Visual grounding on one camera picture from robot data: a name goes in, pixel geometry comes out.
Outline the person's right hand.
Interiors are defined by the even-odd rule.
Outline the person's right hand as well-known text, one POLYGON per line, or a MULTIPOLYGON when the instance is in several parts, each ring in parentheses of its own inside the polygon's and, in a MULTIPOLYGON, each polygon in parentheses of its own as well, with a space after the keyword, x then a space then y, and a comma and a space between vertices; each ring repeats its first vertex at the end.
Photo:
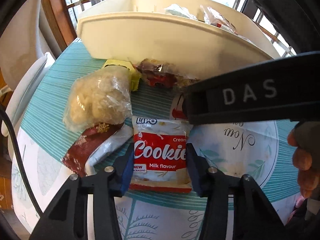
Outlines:
POLYGON ((319 182, 318 174, 311 168, 312 156, 298 145, 294 129, 289 133, 287 142, 290 146, 296 147, 292 157, 292 163, 298 169, 297 183, 300 193, 304 198, 309 198, 319 182))

